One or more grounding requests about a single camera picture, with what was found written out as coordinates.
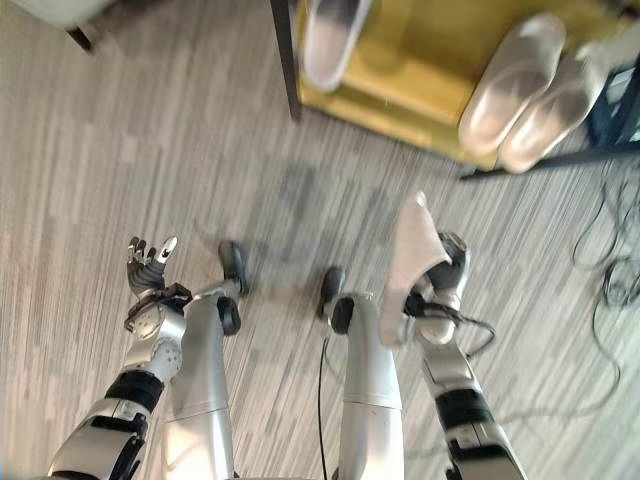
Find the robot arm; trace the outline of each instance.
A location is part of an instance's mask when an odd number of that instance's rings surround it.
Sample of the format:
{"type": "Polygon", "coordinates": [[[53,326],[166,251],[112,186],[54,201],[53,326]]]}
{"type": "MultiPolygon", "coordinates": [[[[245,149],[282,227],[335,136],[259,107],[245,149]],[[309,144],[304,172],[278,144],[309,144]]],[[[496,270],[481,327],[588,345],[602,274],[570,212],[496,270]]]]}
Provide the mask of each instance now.
{"type": "Polygon", "coordinates": [[[456,325],[448,312],[460,308],[470,269],[470,253],[460,238],[441,234],[440,240],[451,263],[441,263],[427,271],[433,287],[430,302],[420,305],[414,301],[411,313],[416,318],[424,376],[449,447],[452,468],[447,471],[447,479],[526,480],[455,335],[439,336],[443,331],[455,332],[456,325]],[[449,328],[443,329],[443,322],[449,328]]]}
{"type": "Polygon", "coordinates": [[[164,286],[164,268],[175,237],[144,258],[144,240],[129,245],[127,274],[138,303],[126,328],[134,342],[104,398],[89,410],[56,453],[49,477],[73,480],[129,480],[144,455],[151,415],[182,363],[186,329],[182,307],[191,299],[184,287],[164,286]]]}
{"type": "Polygon", "coordinates": [[[424,377],[449,448],[448,480],[526,480],[456,342],[470,265],[459,237],[436,232],[424,194],[408,199],[396,223],[381,340],[389,346],[416,341],[422,350],[424,377]],[[433,287],[428,301],[419,291],[425,282],[433,287]]]}

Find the black cable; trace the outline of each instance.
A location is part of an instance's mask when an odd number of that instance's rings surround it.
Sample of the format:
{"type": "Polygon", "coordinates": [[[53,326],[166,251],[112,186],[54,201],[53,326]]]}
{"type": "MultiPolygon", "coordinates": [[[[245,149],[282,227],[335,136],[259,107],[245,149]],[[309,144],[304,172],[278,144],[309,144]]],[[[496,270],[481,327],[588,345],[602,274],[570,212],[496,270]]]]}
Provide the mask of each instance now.
{"type": "Polygon", "coordinates": [[[324,456],[324,440],[322,439],[322,367],[324,366],[324,356],[327,353],[329,337],[322,341],[322,353],[320,354],[320,369],[318,370],[318,437],[320,439],[320,457],[322,458],[322,475],[324,480],[329,480],[327,476],[327,463],[324,456]]]}
{"type": "Polygon", "coordinates": [[[598,334],[598,311],[602,306],[627,308],[640,298],[640,259],[632,256],[614,256],[614,252],[625,243],[638,244],[640,236],[630,238],[633,228],[640,226],[640,162],[622,166],[605,164],[602,168],[600,200],[595,215],[587,223],[573,247],[571,260],[576,268],[595,271],[604,267],[602,285],[591,311],[591,338],[602,357],[613,367],[614,377],[607,392],[590,405],[574,410],[562,411],[555,408],[533,408],[505,417],[501,423],[508,424],[517,420],[534,417],[575,419],[585,417],[604,408],[615,396],[622,378],[622,366],[615,356],[604,346],[598,334]],[[578,249],[588,237],[596,221],[607,210],[613,217],[613,237],[604,251],[604,255],[594,263],[580,263],[578,249]],[[618,272],[625,271],[627,278],[616,278],[618,272]]]}
{"type": "Polygon", "coordinates": [[[420,310],[422,311],[421,316],[424,316],[426,318],[430,316],[445,315],[450,320],[452,320],[456,324],[456,326],[459,326],[460,324],[467,324],[476,328],[481,328],[489,333],[489,336],[484,342],[482,342],[479,346],[471,350],[471,352],[468,352],[465,354],[467,359],[471,359],[481,354],[493,343],[493,341],[496,338],[496,330],[490,324],[488,324],[487,322],[482,322],[480,320],[476,320],[474,318],[462,315],[455,308],[451,308],[446,305],[442,305],[440,303],[422,301],[420,305],[420,310]]]}

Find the white slipper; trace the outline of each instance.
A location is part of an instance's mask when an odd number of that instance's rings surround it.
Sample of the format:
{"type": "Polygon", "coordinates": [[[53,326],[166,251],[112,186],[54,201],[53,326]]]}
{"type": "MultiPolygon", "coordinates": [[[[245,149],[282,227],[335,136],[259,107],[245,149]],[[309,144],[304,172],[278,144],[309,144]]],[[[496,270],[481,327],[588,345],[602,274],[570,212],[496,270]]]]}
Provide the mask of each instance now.
{"type": "Polygon", "coordinates": [[[314,0],[302,47],[302,73],[317,90],[342,80],[373,0],[314,0]]]}
{"type": "Polygon", "coordinates": [[[460,119],[462,146],[477,156],[498,148],[532,98],[551,84],[566,31],[540,13],[512,28],[493,55],[460,119]]]}
{"type": "Polygon", "coordinates": [[[609,73],[597,45],[562,58],[549,89],[532,101],[505,138],[499,162],[512,173],[530,169],[582,123],[604,88],[609,73]]]}

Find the floor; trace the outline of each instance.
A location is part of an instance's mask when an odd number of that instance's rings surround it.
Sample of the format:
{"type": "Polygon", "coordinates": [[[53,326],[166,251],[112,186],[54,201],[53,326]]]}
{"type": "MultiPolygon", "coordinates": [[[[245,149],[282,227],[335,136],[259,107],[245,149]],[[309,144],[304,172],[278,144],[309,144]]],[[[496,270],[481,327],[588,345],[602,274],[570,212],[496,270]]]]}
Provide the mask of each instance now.
{"type": "MultiPolygon", "coordinates": [[[[593,346],[601,275],[574,268],[597,206],[600,167],[461,184],[460,165],[305,111],[289,119],[267,2],[164,1],[114,28],[93,56],[10,4],[0,17],[0,440],[11,480],[46,471],[75,422],[114,378],[133,299],[133,234],[176,234],[169,272],[197,289],[218,278],[215,243],[241,241],[253,292],[225,359],[236,469],[320,478],[315,388],[323,269],[380,294],[403,197],[422,189],[442,229],[473,248],[463,312],[492,323],[474,363],[529,479],[632,479],[640,471],[640,329],[603,312],[623,366],[593,346]]],[[[607,237],[596,229],[588,258],[607,237]]],[[[472,333],[465,336],[470,341],[472,333]]],[[[323,384],[328,465],[337,465],[345,342],[323,384]]],[[[446,455],[415,349],[397,353],[406,479],[441,479],[446,455]]],[[[145,478],[157,478],[157,439],[145,478]]]]}

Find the black metal frame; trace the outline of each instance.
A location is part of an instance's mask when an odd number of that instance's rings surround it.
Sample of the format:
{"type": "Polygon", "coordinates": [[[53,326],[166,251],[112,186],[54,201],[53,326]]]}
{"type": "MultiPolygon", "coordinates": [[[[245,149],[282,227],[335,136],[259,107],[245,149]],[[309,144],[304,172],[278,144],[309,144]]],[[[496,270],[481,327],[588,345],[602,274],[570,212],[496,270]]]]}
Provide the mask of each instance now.
{"type": "Polygon", "coordinates": [[[282,75],[287,91],[287,101],[289,102],[289,112],[293,120],[300,121],[302,116],[302,104],[298,97],[297,83],[297,61],[293,48],[293,37],[291,33],[291,17],[289,9],[296,6],[296,0],[270,0],[271,13],[273,14],[273,25],[276,30],[278,41],[278,51],[280,52],[280,63],[282,64],[282,75]]]}

